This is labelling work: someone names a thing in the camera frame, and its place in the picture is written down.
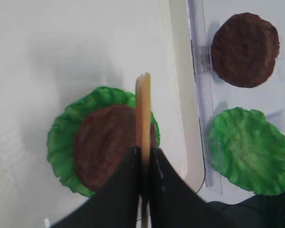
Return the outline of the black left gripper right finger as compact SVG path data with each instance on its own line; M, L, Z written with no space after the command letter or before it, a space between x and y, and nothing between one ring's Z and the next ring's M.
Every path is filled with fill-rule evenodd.
M182 180L160 148L150 153L149 204L153 228L228 227L228 219Z

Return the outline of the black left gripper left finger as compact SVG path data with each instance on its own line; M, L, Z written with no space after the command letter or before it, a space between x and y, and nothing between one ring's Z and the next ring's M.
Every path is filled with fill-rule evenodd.
M130 148L108 181L53 228L134 228L141 192L141 151Z

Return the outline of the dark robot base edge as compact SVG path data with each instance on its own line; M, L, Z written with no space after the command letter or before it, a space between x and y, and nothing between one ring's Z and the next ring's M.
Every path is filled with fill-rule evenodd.
M285 192L261 196L221 179L222 193L203 184L198 195L237 228L285 228Z

